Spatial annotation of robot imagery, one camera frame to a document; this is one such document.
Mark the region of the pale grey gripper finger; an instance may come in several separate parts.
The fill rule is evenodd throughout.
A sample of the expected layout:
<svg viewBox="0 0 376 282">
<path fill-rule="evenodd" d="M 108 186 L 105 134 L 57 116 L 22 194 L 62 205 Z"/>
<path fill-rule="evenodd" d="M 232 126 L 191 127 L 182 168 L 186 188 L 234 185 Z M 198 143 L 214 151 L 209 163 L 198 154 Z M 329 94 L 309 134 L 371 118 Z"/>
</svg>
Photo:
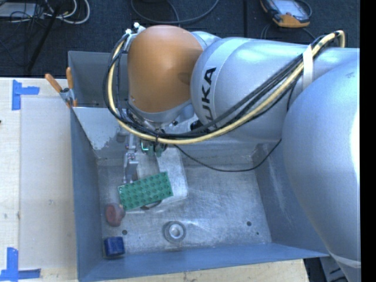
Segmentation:
<svg viewBox="0 0 376 282">
<path fill-rule="evenodd" d="M 123 162 L 123 183 L 132 183 L 137 178 L 137 160 L 136 153 L 126 153 Z"/>
</svg>

